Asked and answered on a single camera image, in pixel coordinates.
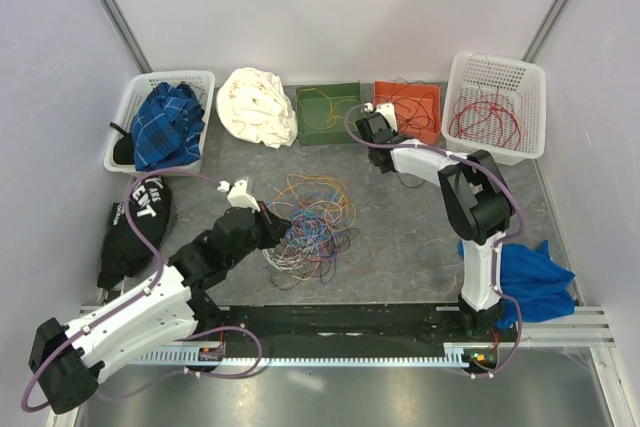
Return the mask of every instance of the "blue cloth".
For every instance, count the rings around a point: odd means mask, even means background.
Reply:
[[[131,122],[136,170],[148,172],[200,159],[203,115],[200,102],[187,84],[159,84]]]
[[[464,256],[462,242],[458,253]],[[525,322],[544,322],[573,314],[575,303],[567,287],[574,277],[573,272],[551,260],[548,240],[543,241],[538,250],[520,244],[502,247],[500,286],[505,294],[518,300]],[[506,329],[517,319],[515,305],[507,301],[505,315],[496,327]]]

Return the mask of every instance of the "white wall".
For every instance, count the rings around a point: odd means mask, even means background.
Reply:
[[[97,0],[0,0],[0,59],[0,423],[41,427],[20,410],[31,342],[94,295],[125,188],[101,156],[136,71]]]
[[[547,72],[543,174],[571,264],[601,304],[640,394],[640,4],[572,0],[538,63]]]
[[[287,83],[446,80],[456,52],[521,57],[552,0],[118,0],[155,70]]]

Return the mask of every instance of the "blue plaid cloth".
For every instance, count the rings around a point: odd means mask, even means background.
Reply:
[[[187,84],[163,82],[149,94],[131,122],[136,170],[148,172],[200,159],[204,110]]]

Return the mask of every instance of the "white plastic basket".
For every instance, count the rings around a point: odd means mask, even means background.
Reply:
[[[515,165],[524,159],[537,159],[544,152],[546,90],[544,70],[537,65],[470,52],[457,54],[451,67],[442,116],[442,135],[447,140],[447,150],[469,153],[483,149],[491,152],[496,162],[504,165]],[[504,102],[509,109],[513,109],[520,137],[517,133],[509,137],[515,130],[515,123],[505,127],[512,129],[506,132],[502,130],[503,126],[498,129],[497,125],[491,125],[492,122],[500,122],[497,118],[490,120],[486,138],[471,140],[456,137],[459,126],[470,128],[481,120],[479,114],[473,112],[455,119],[456,112],[460,111],[459,99],[473,102],[482,95],[492,94],[495,99],[496,93],[499,94],[499,99],[503,99],[498,104],[502,105]],[[511,140],[507,145],[497,147],[500,139],[505,138]]]
[[[188,172],[200,172],[202,167],[202,155],[204,153],[204,141],[207,137],[207,127],[209,126],[209,115],[211,114],[211,106],[213,104],[213,88],[215,86],[215,77],[211,72],[204,70],[182,70],[175,72],[153,72],[151,74],[142,74],[134,77],[129,83],[127,92],[120,103],[120,109],[114,122],[122,127],[124,130],[129,131],[131,121],[136,115],[140,106],[145,101],[151,91],[160,83],[168,82],[173,86],[177,86],[181,82],[186,82],[193,89],[200,105],[204,109],[204,115],[202,120],[205,127],[202,134],[200,134],[200,147],[201,158],[188,165],[182,165],[176,167],[180,170]],[[104,167],[111,172],[123,172],[125,174],[133,175],[134,177],[140,177],[146,172],[138,172],[133,165],[119,165],[113,160],[113,147],[116,142],[120,140],[122,135],[116,130],[113,130],[111,137],[109,138],[109,145],[107,145],[107,151],[104,154]]]

